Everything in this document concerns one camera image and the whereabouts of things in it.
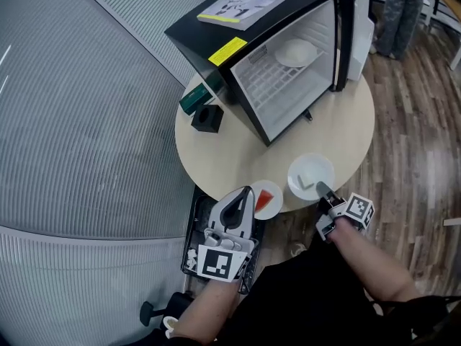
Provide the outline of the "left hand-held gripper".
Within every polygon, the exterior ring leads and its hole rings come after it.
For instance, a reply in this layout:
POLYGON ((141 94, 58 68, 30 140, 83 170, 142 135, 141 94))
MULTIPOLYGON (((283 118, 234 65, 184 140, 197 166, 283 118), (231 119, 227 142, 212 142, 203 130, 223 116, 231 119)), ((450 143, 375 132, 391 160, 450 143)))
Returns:
POLYGON ((213 206, 205 229, 205 243, 198 245, 197 274, 226 283, 238 282, 244 275, 254 249, 250 237, 256 198, 250 186, 228 193, 213 206), (239 236, 224 232, 238 232, 239 236))

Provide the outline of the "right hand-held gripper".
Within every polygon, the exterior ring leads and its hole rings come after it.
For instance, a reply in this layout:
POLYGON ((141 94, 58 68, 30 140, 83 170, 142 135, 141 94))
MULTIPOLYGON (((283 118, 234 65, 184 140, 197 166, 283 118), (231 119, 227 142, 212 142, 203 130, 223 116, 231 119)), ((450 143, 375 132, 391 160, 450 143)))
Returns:
POLYGON ((336 220, 345 218, 356 230, 367 230, 375 214, 375 207, 371 200, 352 193, 348 200, 340 198, 325 183, 318 182, 316 191, 321 199, 317 205, 318 220, 315 223, 317 232, 323 241, 336 228, 336 220))

